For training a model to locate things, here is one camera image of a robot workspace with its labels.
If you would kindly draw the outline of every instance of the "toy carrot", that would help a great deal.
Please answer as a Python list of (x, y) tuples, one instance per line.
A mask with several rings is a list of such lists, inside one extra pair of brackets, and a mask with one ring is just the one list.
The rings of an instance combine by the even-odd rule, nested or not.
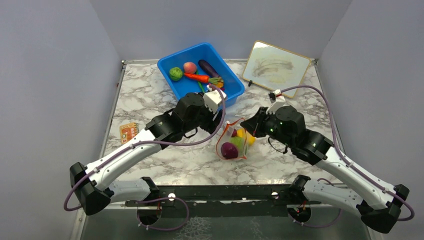
[(186, 76), (189, 79), (193, 79), (196, 81), (199, 81), (204, 84), (214, 84), (217, 85), (219, 82), (223, 82), (222, 78), (220, 77), (209, 77), (208, 75), (197, 75), (197, 74), (190, 74), (190, 73), (184, 73), (184, 76)]

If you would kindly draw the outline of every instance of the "toy vegetable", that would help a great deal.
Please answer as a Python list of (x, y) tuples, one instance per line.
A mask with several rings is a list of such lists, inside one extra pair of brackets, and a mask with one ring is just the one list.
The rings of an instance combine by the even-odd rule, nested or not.
[(224, 142), (221, 146), (221, 154), (225, 159), (235, 159), (239, 156), (239, 150), (231, 142)]
[(222, 82), (223, 79), (220, 77), (209, 77), (208, 75), (197, 75), (197, 74), (190, 74), (190, 73), (184, 73), (184, 76), (186, 76), (189, 79), (193, 79), (196, 81), (199, 81), (204, 84), (211, 83), (213, 85), (217, 85), (219, 82)]
[(200, 68), (212, 78), (220, 78), (220, 75), (215, 71), (215, 69), (205, 60), (200, 59), (198, 62)]
[(183, 77), (183, 71), (179, 67), (173, 67), (169, 70), (169, 77), (173, 81), (178, 81)]

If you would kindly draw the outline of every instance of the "metal frame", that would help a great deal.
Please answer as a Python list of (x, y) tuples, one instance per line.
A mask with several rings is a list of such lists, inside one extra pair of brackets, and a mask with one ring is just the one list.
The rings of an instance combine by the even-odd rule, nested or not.
[[(242, 62), (242, 61), (247, 61), (247, 59), (224, 59), (226, 61), (238, 61), (238, 62)], [(101, 146), (101, 151), (100, 151), (100, 155), (99, 158), (102, 158), (104, 156), (105, 153), (105, 149), (106, 149), (106, 143), (108, 140), (108, 135), (111, 129), (111, 125), (112, 125), (112, 120), (113, 120), (113, 116), (115, 113), (115, 109), (117, 106), (117, 102), (118, 102), (118, 97), (119, 97), (119, 93), (121, 90), (121, 85), (122, 85), (122, 81), (124, 79), (124, 75), (125, 75), (125, 69), (126, 66), (128, 64), (155, 64), (157, 63), (158, 59), (147, 59), (147, 60), (123, 60), (122, 61), (122, 70), (121, 70), (121, 75), (118, 81), (118, 88), (116, 90), (115, 96), (114, 96), (114, 101), (113, 101), (113, 105), (112, 105), (112, 109), (109, 115), (109, 119), (108, 119), (108, 125), (107, 125), (107, 129), (106, 129), (106, 133), (105, 136), (103, 138), (103, 143)], [(320, 81), (320, 75), (319, 75), (319, 71), (318, 71), (318, 59), (314, 59), (312, 61), (312, 64), (315, 67), (315, 71), (318, 77), (318, 81), (319, 84), (321, 86), (322, 92), (324, 93), (325, 90), (322, 86), (322, 82)], [(339, 143), (340, 149), (344, 152), (344, 147), (342, 144), (342, 141), (340, 139), (340, 135), (339, 135), (339, 131), (337, 129), (337, 125), (334, 126), (335, 127), (335, 131), (336, 131), (336, 137), (337, 137), (337, 141)], [(319, 208), (319, 207), (330, 207), (328, 204), (318, 204), (318, 205), (313, 205), (314, 208)], [(107, 209), (122, 209), (122, 210), (149, 210), (152, 207), (150, 206), (126, 206), (126, 202), (115, 202), (115, 203), (111, 203), (109, 204), (107, 207)], [(82, 209), (79, 209), (76, 213), (76, 218), (75, 218), (75, 223), (73, 226), (73, 230), (70, 236), (70, 240), (80, 240), (81, 236), (83, 234), (83, 230), (84, 230), (84, 223), (86, 220), (87, 215), (84, 213), (84, 211)], [(368, 229), (368, 233), (369, 236), (372, 240), (383, 240), (383, 234), (377, 231), (372, 230), (371, 228), (367, 228)]]

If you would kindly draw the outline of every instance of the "plastic bag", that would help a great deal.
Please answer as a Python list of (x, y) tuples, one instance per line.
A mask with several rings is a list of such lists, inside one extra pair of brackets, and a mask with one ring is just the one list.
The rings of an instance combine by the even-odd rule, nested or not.
[(216, 155), (222, 160), (246, 160), (249, 146), (255, 141), (244, 128), (240, 126), (244, 118), (222, 126), (223, 132), (215, 146)]

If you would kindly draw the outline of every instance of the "marble countertop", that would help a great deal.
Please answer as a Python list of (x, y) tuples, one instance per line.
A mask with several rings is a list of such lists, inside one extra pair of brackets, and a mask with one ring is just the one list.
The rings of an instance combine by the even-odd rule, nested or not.
[[(250, 118), (260, 106), (269, 106), (268, 90), (259, 86), (247, 86), (242, 80), (245, 61), (227, 61), (232, 71), (245, 86), (245, 92), (237, 102), (227, 109), (227, 115)], [(304, 85), (321, 89), (313, 65), (303, 80)], [(304, 115), (306, 127), (332, 139), (330, 120), (324, 101), (312, 89), (300, 88), (294, 98), (286, 98), (288, 104)], [(110, 132), (107, 137), (105, 155), (121, 145), (119, 126), (131, 122), (144, 128), (153, 117), (173, 108), (177, 100), (155, 63), (128, 64), (125, 69)], [(198, 134), (183, 142), (195, 142), (207, 137)], [(135, 180), (151, 177), (157, 185), (236, 185), (236, 184), (290, 184), (297, 175), (312, 179), (327, 178), (335, 181), (331, 174), (306, 162), (296, 159), (290, 151), (283, 155), (259, 138), (249, 149), (247, 160), (221, 160), (215, 154), (218, 136), (209, 142), (191, 146), (169, 146), (137, 163), (122, 174), (119, 180)], [(284, 149), (283, 145), (274, 144)]]

